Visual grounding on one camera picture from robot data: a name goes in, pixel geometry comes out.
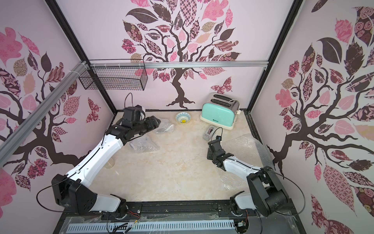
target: leaf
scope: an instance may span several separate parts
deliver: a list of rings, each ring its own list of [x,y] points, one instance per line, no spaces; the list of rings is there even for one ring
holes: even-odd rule
[[[201,28],[201,31],[207,33],[210,30],[212,30],[213,26],[215,25],[215,22],[206,22],[203,27]]]
[[[321,174],[322,174],[321,165],[317,164],[314,167],[314,175],[316,176],[317,182],[321,179]]]
[[[25,163],[24,163],[24,162],[21,162],[20,164],[18,164],[18,165],[14,168],[13,172],[11,173],[11,175],[13,175],[13,174],[15,174],[15,173],[19,173],[19,172],[21,172],[24,168],[25,168]]]
[[[312,9],[312,12],[318,11],[323,5],[327,2],[327,0],[318,0],[318,2],[315,4],[315,6]]]
[[[208,38],[209,38],[209,36],[210,36],[210,33],[204,33],[204,34],[202,34],[202,35],[200,35],[197,39],[196,39],[196,43],[204,43],[204,42],[206,42],[206,40],[208,40]]]
[[[314,76],[314,79],[317,81],[317,83],[324,83],[325,82],[325,76],[322,74],[322,72],[319,72],[317,70],[316,75]]]
[[[26,110],[35,110],[36,109],[36,101],[35,98],[30,94],[22,101],[22,107]]]
[[[174,61],[176,58],[177,58],[177,52],[176,51],[174,51],[172,54],[171,54],[171,56],[170,56],[170,62],[172,62],[172,61]]]
[[[174,30],[178,31],[183,25],[183,20],[181,16],[181,11],[178,12],[178,15],[176,16],[174,20]]]
[[[288,111],[289,111],[289,107],[286,107],[282,110],[282,112],[279,115],[284,116],[288,113]]]
[[[358,69],[360,69],[362,63],[364,62],[364,52],[362,47],[355,42],[353,39],[352,44],[348,46],[346,52],[346,60],[344,64],[346,65],[347,73],[351,76],[355,74]]]
[[[166,22],[171,23],[171,15],[170,15],[170,12],[167,10],[166,7],[164,7],[163,5],[158,4],[158,3],[151,2],[151,4],[152,4],[152,7],[154,9],[154,12],[156,12],[156,14],[161,19],[165,20]]]
[[[335,168],[328,165],[325,166],[324,179],[330,191],[344,204],[346,204],[353,212],[353,193],[348,181]]]
[[[42,158],[48,158],[47,157],[47,150],[44,147],[36,147],[35,152],[37,155],[39,155]]]
[[[358,183],[363,186],[374,187],[374,184],[365,176],[361,175],[358,172],[343,172],[344,175],[353,183]]]
[[[215,27],[214,27],[214,35],[217,35],[218,33],[220,33],[221,29],[222,29],[222,26],[223,26],[223,22],[222,23],[219,23],[217,24]]]
[[[309,73],[303,85],[303,95],[304,95],[305,101],[307,101],[310,98],[310,95],[312,94],[312,90],[313,90],[312,73]]]
[[[11,105],[11,101],[9,98],[0,95],[0,108],[7,109]]]
[[[158,55],[162,55],[161,53],[161,49],[158,45],[156,45],[156,43],[148,40],[147,38],[145,39],[145,41],[147,42],[147,46],[149,47],[149,49],[155,53],[155,54],[158,54]]]
[[[345,120],[338,120],[335,124],[334,130],[340,135],[348,135],[355,132],[352,126]]]
[[[318,134],[327,132],[332,126],[333,124],[321,124],[318,128]]]
[[[371,80],[373,79],[373,76],[374,76],[374,72],[371,72],[369,74],[360,76],[357,79],[354,79],[346,87],[346,90],[350,92],[359,92],[359,91],[366,89],[366,87],[369,86]]]
[[[50,63],[47,52],[42,56],[40,63],[42,64],[42,68],[45,72],[50,72],[52,69],[52,64]]]
[[[36,59],[34,58],[34,56],[32,55],[30,51],[27,57],[27,62],[32,69],[34,69],[35,71],[39,70],[38,63],[36,62]]]
[[[25,58],[15,61],[13,70],[14,73],[16,73],[16,76],[25,76],[27,74],[27,65],[25,62]]]
[[[333,83],[340,84],[344,82],[344,78],[340,72],[335,71],[333,69],[330,69],[330,71],[331,71],[330,79]]]
[[[350,166],[352,169],[356,171],[364,171],[367,170],[373,165],[373,162],[370,162],[369,160],[355,160],[351,162],[348,166]]]
[[[60,136],[57,133],[52,132],[52,139],[55,142],[62,142]]]
[[[369,125],[354,125],[356,131],[360,136],[368,140],[374,141],[374,126]]]
[[[339,42],[331,37],[321,38],[318,41],[322,42],[322,54],[325,59],[329,62],[339,64],[342,55]]]
[[[322,112],[320,110],[312,110],[306,116],[310,119],[315,119],[317,118]]]
[[[331,152],[331,156],[339,159],[339,160],[347,160],[347,161],[352,161],[352,159],[348,158],[348,156],[340,150],[334,150]]]
[[[31,191],[30,179],[27,176],[17,174],[15,177],[16,184],[21,188],[26,188]]]
[[[187,46],[187,50],[190,52],[190,53],[193,53],[195,52],[197,49],[197,44],[196,43],[191,43]]]
[[[166,40],[166,45],[169,47],[169,48],[173,48],[175,46],[175,43],[173,42],[173,40],[171,40],[170,38],[168,38]]]
[[[294,85],[294,81],[293,81],[291,78],[286,79],[286,80],[283,81],[283,83],[282,83],[282,86],[283,86],[285,89],[289,89],[289,88],[291,88],[293,85]]]
[[[366,105],[363,108],[359,109],[353,116],[353,119],[358,121],[370,121],[374,119],[374,104],[373,105]]]
[[[70,118],[65,119],[65,122],[68,124],[73,124],[76,120],[77,120],[76,118],[70,117]]]
[[[310,45],[304,54],[303,61],[301,62],[301,70],[303,71],[304,74],[306,74],[312,67],[315,55],[316,55],[316,52],[314,51],[312,45]]]
[[[203,68],[203,71],[208,76],[215,76],[221,72],[224,72],[225,70],[222,67],[205,67]]]
[[[157,40],[161,37],[158,33],[147,33],[146,35],[148,35],[153,40]]]
[[[226,29],[225,31],[223,31],[223,33],[221,33],[220,40],[225,41],[225,40],[229,39],[229,37],[231,36],[233,31],[234,31],[234,28],[233,29]]]
[[[195,23],[193,23],[191,31],[190,31],[191,40],[197,37],[197,35],[199,34],[199,31],[200,31],[199,21],[196,20]]]
[[[79,97],[69,97],[64,104],[64,115],[72,116],[79,107]]]
[[[347,109],[350,108],[350,106],[352,105],[352,103],[353,103],[354,100],[355,100],[355,96],[354,95],[344,97],[344,98],[340,99],[340,101],[338,102],[338,106],[342,110],[347,110]]]
[[[127,13],[126,16],[128,15],[134,16],[137,20],[145,24],[150,24],[158,20],[157,17],[152,12],[144,8],[132,9],[131,11]]]

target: black cable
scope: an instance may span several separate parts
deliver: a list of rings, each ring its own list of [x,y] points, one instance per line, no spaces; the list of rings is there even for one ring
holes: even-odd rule
[[[41,207],[43,207],[44,209],[49,210],[49,211],[52,211],[52,212],[58,212],[58,213],[68,213],[68,212],[71,212],[70,210],[69,210],[69,211],[59,211],[59,210],[51,210],[51,209],[48,209],[48,208],[46,208],[45,206],[43,206],[43,205],[39,202],[38,196],[39,196],[39,193],[40,193],[41,191],[43,191],[43,190],[45,190],[45,189],[47,189],[47,188],[49,188],[49,187],[52,187],[52,186],[58,185],[59,183],[64,182],[65,180],[69,179],[70,177],[72,177],[72,176],[75,175],[75,174],[76,174],[76,173],[74,172],[74,174],[72,174],[71,176],[67,177],[66,179],[64,179],[64,180],[62,180],[62,181],[60,181],[60,182],[58,182],[58,183],[56,183],[56,184],[54,184],[54,185],[49,185],[49,186],[47,186],[47,187],[41,189],[41,190],[36,194],[36,201],[38,202],[38,204],[39,204]]]

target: bubble wrap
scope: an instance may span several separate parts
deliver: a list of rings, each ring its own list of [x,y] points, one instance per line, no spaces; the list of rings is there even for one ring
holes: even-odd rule
[[[156,128],[156,134],[162,133],[172,133],[174,131],[174,124],[171,124],[168,119],[159,119],[161,120],[160,126]]]
[[[266,165],[272,165],[267,149],[257,139],[255,139],[252,134],[246,134],[226,142],[221,142],[221,146],[226,153],[232,153],[238,159],[253,166],[263,167]],[[217,168],[217,172],[226,190],[233,190],[238,187],[248,187],[247,181],[244,181],[231,172],[224,171],[220,168]]]
[[[130,141],[130,146],[136,153],[146,153],[160,149],[148,136],[141,136]]]

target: tree mural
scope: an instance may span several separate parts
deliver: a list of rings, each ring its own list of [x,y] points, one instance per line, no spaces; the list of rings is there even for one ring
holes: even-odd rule
[[[6,35],[0,33],[0,49],[2,49],[0,58],[6,65],[9,58],[21,57],[18,51],[23,45],[15,40],[16,33],[12,28],[5,28],[5,32]],[[51,84],[60,82],[65,76],[63,63],[60,62],[58,67],[53,68],[47,53],[40,57],[38,47],[29,38],[21,35],[21,39],[29,50],[27,58],[14,62],[13,70],[16,76],[0,68],[0,78],[7,89],[7,91],[0,91],[0,114],[6,116],[6,119],[0,118],[0,131],[2,131],[0,140],[2,141],[5,141],[23,123],[28,114],[35,110],[37,103],[40,104],[46,98],[47,92],[53,91],[54,87]],[[37,60],[34,54],[39,56],[40,60]],[[20,77],[25,77],[23,90],[19,81],[22,80],[19,79]],[[40,87],[40,91],[35,91],[36,87]],[[14,174],[18,186],[31,190],[30,179],[44,175],[48,166],[45,159],[48,157],[53,164],[68,163],[74,166],[84,158],[56,152],[55,149],[55,142],[62,142],[60,136],[67,133],[62,126],[76,121],[76,118],[72,117],[79,107],[80,97],[74,96],[76,89],[77,82],[75,81],[33,130],[34,139],[22,144],[14,152],[15,155],[21,155],[19,159],[4,164],[4,166],[15,165],[11,175]],[[93,102],[89,105],[93,113],[99,110]],[[32,152],[40,157],[34,162],[30,161]]]
[[[234,30],[229,29],[233,20],[230,8],[226,10],[224,19],[218,19],[224,16],[224,9],[229,4],[228,0],[222,0],[221,3],[219,0],[180,0],[179,4],[178,0],[154,0],[149,1],[150,4],[147,0],[131,1],[142,7],[132,9],[126,15],[135,17],[139,23],[123,21],[132,41],[124,39],[122,48],[127,53],[133,54],[132,62],[138,62],[138,59],[149,62],[234,61],[240,54],[231,52],[239,42],[228,41]],[[201,4],[201,11],[204,8],[201,19],[196,18],[198,4]],[[153,12],[145,9],[146,7],[151,7]],[[200,26],[204,19],[209,20]],[[135,53],[139,49],[144,53]],[[215,49],[219,51],[218,55],[215,54]],[[148,75],[152,74],[153,80],[159,78],[166,82],[172,79],[171,84],[178,96],[167,106],[179,103],[180,107],[186,109],[184,103],[195,102],[185,97],[180,79],[182,77],[186,80],[194,79],[196,77],[194,74],[207,79],[207,75],[215,76],[223,71],[221,67],[147,69]],[[230,83],[221,89],[222,92],[225,89],[231,90]]]
[[[361,136],[363,141],[374,141],[374,126],[367,124],[374,119],[371,82],[374,77],[374,8],[354,9],[357,12],[354,27],[348,20],[337,20],[335,25],[337,39],[341,42],[331,37],[321,38],[313,44],[321,43],[322,55],[316,54],[311,44],[301,64],[295,61],[289,66],[290,78],[282,83],[284,89],[275,95],[284,108],[280,116],[288,132],[280,151],[268,148],[275,157],[274,166],[278,164],[283,174],[282,161],[293,142],[297,142],[299,150],[305,150],[305,160],[314,156],[317,181],[323,175],[330,191],[355,212],[353,190],[374,217],[374,184],[359,173],[373,164],[360,159],[360,155],[374,155],[374,151],[359,145],[358,138],[351,135]],[[357,160],[345,153],[349,149],[357,149]],[[341,173],[333,166],[345,171]],[[319,222],[325,225],[326,220],[321,218]]]

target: toaster slot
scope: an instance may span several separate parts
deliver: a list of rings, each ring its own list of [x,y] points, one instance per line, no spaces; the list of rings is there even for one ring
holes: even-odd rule
[[[220,101],[220,100],[212,99],[211,102],[213,102],[215,104],[218,104],[218,105],[221,105],[221,106],[231,107],[230,104],[228,104],[226,102],[223,102],[223,101]]]

